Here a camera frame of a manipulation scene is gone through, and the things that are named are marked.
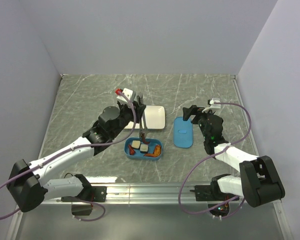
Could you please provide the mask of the tan topped sushi piece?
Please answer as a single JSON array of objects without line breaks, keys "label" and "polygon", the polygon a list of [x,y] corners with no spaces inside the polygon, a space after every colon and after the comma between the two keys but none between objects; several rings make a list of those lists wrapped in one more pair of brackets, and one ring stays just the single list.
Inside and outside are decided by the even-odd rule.
[{"label": "tan topped sushi piece", "polygon": [[133,140],[132,143],[131,143],[131,147],[133,149],[139,149],[141,146],[141,141],[140,140]]}]

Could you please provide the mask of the white topped sushi piece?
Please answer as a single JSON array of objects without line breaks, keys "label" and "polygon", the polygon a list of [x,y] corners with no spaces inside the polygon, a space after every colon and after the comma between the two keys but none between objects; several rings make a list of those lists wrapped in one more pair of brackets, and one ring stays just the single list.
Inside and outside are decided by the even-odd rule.
[{"label": "white topped sushi piece", "polygon": [[140,153],[142,154],[147,154],[148,151],[149,151],[149,146],[147,144],[141,144],[140,147],[139,147],[139,151]]}]

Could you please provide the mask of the blue lunch box container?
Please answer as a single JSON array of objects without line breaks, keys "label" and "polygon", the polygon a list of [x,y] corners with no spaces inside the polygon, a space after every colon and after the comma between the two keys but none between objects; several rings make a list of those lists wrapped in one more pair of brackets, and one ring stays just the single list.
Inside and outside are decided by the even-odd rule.
[{"label": "blue lunch box container", "polygon": [[147,152],[141,151],[139,148],[133,147],[133,142],[139,141],[141,144],[141,139],[138,137],[130,137],[125,141],[124,145],[124,153],[130,159],[135,160],[149,160],[149,161],[156,161],[161,158],[163,155],[163,144],[160,140],[154,138],[146,138],[145,141],[147,142]]}]

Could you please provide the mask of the orange shrimp food piece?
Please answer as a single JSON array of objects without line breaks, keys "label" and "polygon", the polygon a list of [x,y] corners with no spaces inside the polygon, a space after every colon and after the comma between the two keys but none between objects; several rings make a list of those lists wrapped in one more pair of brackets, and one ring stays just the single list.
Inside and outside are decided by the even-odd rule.
[{"label": "orange shrimp food piece", "polygon": [[157,158],[161,155],[161,153],[162,153],[162,147],[161,147],[161,145],[157,144],[154,147],[153,153],[146,153],[143,156],[144,157]]}]

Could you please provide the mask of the red bacon food piece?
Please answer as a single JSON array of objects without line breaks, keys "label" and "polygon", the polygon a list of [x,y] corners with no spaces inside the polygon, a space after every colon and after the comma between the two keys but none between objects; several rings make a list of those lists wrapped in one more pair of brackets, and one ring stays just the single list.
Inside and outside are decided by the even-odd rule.
[{"label": "red bacon food piece", "polygon": [[134,148],[130,144],[128,145],[128,149],[129,149],[129,154],[131,156],[136,154],[136,151],[134,150]]}]

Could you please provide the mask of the dark red sausage piece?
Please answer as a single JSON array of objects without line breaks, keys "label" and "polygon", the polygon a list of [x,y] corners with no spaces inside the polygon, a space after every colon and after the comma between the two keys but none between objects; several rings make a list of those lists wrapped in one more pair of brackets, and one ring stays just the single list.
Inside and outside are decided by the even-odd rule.
[{"label": "dark red sausage piece", "polygon": [[140,141],[141,141],[143,144],[145,144],[145,145],[150,144],[150,141],[148,141],[148,140],[146,139],[146,135],[145,135],[144,133],[140,133],[140,134],[139,134],[139,138],[140,138]]}]

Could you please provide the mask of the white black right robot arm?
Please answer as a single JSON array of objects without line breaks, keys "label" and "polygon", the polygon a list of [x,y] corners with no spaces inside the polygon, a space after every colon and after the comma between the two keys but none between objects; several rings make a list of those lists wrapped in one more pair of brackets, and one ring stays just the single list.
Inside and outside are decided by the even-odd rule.
[{"label": "white black right robot arm", "polygon": [[229,165],[240,176],[213,177],[209,186],[195,187],[196,199],[226,201],[242,197],[253,208],[283,199],[286,191],[273,160],[267,155],[249,154],[228,142],[223,136],[224,120],[215,114],[218,107],[220,104],[184,107],[182,118],[187,121],[193,116],[191,123],[199,126],[208,156]]}]

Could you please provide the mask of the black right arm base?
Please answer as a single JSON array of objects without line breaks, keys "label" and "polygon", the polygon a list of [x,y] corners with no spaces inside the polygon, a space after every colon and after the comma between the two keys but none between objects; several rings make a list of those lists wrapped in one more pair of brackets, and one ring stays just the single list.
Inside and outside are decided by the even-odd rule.
[{"label": "black right arm base", "polygon": [[215,176],[211,179],[210,185],[195,185],[194,189],[189,190],[195,194],[195,200],[197,202],[211,202],[211,201],[227,201],[236,196],[233,200],[218,206],[209,212],[214,217],[227,218],[235,214],[238,209],[229,215],[230,202],[237,201],[240,197],[243,197],[242,181],[240,177],[235,177],[230,174],[222,174]]}]

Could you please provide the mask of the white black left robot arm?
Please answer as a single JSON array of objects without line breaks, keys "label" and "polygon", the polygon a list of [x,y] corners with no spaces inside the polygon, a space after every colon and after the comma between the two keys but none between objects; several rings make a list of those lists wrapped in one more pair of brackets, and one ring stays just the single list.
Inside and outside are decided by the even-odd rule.
[{"label": "white black left robot arm", "polygon": [[54,198],[93,200],[93,187],[84,175],[69,179],[55,179],[54,175],[117,144],[120,132],[129,122],[139,123],[146,109],[141,96],[123,92],[118,93],[117,104],[106,107],[93,126],[70,145],[41,159],[29,163],[22,159],[13,165],[6,187],[21,212],[29,212],[44,200]]}]

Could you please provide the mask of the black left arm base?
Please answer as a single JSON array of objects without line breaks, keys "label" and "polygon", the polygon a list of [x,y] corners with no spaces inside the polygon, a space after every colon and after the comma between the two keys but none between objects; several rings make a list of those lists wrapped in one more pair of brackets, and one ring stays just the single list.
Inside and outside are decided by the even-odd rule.
[{"label": "black left arm base", "polygon": [[93,204],[78,204],[80,200],[103,203],[106,201],[107,187],[92,186],[90,190],[83,190],[77,197],[65,196],[61,198],[63,203],[71,203],[71,213],[76,217],[90,216],[93,211]]}]

